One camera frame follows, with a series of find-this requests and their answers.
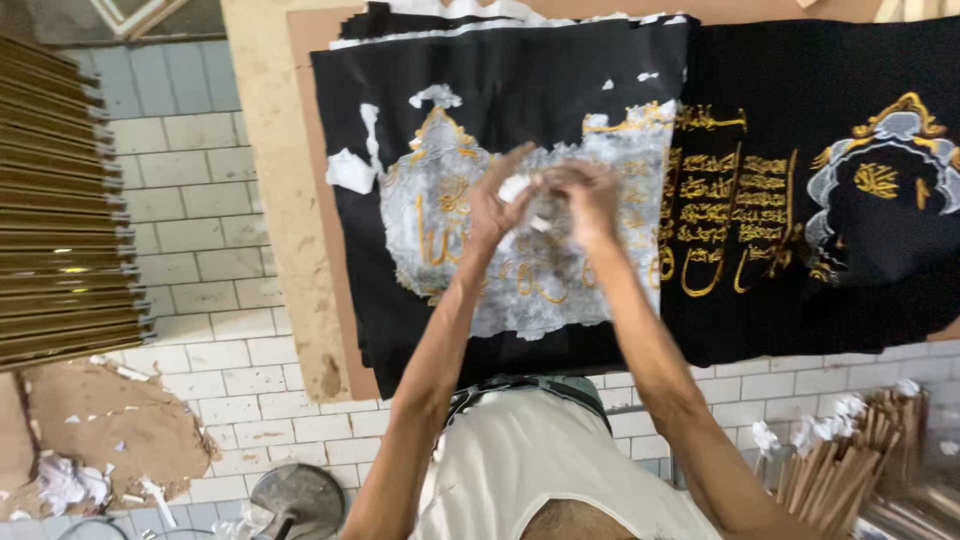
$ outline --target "embroidered mihrab motif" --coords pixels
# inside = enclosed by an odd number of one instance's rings
[[[627,108],[609,126],[605,114],[589,114],[580,145],[538,148],[517,174],[533,174],[564,159],[602,161],[617,170],[616,222],[627,255],[654,308],[660,300],[657,227],[664,157],[673,134],[676,104],[653,102]],[[481,148],[443,108],[435,107],[401,158],[380,182],[380,211],[396,278],[423,297],[438,298],[449,285],[468,241],[468,190],[497,156]],[[611,319],[589,260],[570,237],[569,212],[540,232],[528,218],[497,247],[474,313],[470,335],[516,331],[539,339],[568,324]]]

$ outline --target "black cloth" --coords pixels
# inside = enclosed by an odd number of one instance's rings
[[[689,116],[674,134],[660,249],[661,316],[689,362],[878,351],[957,318],[960,212],[940,214],[948,199],[931,144],[948,146],[931,140],[960,141],[958,39],[956,17],[764,22],[691,37]],[[855,127],[920,115],[920,103],[945,132],[858,154],[872,142]],[[859,140],[825,155],[845,139]],[[807,221],[823,207],[807,190],[829,156],[847,159],[828,196],[835,233],[818,254]]]
[[[453,30],[465,24],[509,18],[468,15],[448,19],[434,15],[410,15],[391,12],[390,4],[386,2],[368,2],[366,13],[358,13],[340,23],[340,39],[369,39],[409,32]]]
[[[680,95],[689,24],[624,20],[543,29],[496,29],[314,52],[326,152],[347,148],[369,162],[360,104],[380,109],[379,157],[385,167],[411,152],[408,142],[432,106],[408,103],[431,85],[448,84],[463,105],[447,114],[489,152],[527,140],[581,141],[588,113],[621,122],[625,108]],[[641,83],[637,75],[658,72]],[[611,90],[601,90],[608,79]],[[396,282],[376,189],[361,195],[334,187],[344,228],[350,292],[364,364],[381,395],[393,395],[433,311]],[[568,325],[536,341],[502,332],[468,341],[459,387],[496,374],[585,374],[623,367],[612,327]]]

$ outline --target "person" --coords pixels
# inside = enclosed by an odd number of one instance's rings
[[[454,394],[493,250],[535,188],[510,204],[497,191],[533,148],[527,143],[497,160],[471,188],[468,245],[403,374],[341,538],[814,538],[763,490],[710,414],[617,240],[616,177],[602,165],[565,162],[567,176],[581,180],[558,189],[569,201],[573,239],[612,309],[640,399],[679,460],[689,497],[620,453],[586,379],[503,378]]]

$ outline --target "white undershirt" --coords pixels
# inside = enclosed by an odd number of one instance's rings
[[[492,392],[457,415],[411,538],[517,540],[551,499],[592,504],[637,538],[720,538],[689,496],[621,454],[594,413],[538,389]]]

